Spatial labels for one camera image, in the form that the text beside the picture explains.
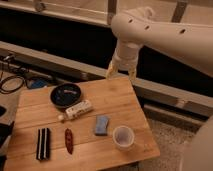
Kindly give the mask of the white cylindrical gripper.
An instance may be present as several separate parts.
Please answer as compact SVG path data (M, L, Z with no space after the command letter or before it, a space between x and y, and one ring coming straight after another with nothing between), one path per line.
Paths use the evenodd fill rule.
M136 79L136 67L141 48L142 45L118 41L112 57L112 62L109 63L106 72L106 78L112 78L117 73L118 69L121 71L128 71L129 79L134 81Z

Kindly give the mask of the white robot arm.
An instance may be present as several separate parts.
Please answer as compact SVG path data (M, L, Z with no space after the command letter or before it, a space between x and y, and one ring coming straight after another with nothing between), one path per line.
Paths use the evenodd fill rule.
M213 26L159 22L150 7L125 10L113 16L117 44L108 78L118 71L136 77L139 51L148 46L213 78ZM180 160L179 171L213 171L213 116L197 131Z

